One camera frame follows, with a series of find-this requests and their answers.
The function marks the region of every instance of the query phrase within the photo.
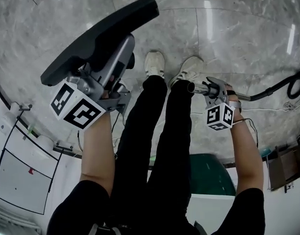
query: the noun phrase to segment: black shirt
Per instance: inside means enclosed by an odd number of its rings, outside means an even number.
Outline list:
[[[213,234],[263,235],[265,231],[263,205],[264,197],[261,190],[251,188],[241,192],[235,198],[224,222]],[[47,234],[88,235],[94,224],[103,226],[107,218],[108,208],[109,196],[106,190],[95,182],[81,181],[54,211]],[[173,227],[168,230],[171,231],[171,234],[174,233]],[[199,233],[196,229],[193,230],[190,225],[183,234],[195,235]]]

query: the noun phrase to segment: white sneaker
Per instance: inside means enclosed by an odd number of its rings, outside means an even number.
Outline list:
[[[198,57],[188,58],[181,66],[179,73],[169,82],[171,88],[179,80],[188,80],[193,82],[202,73],[203,60]]]
[[[164,78],[164,66],[165,60],[161,52],[148,52],[145,60],[145,70],[147,77],[157,75]]]

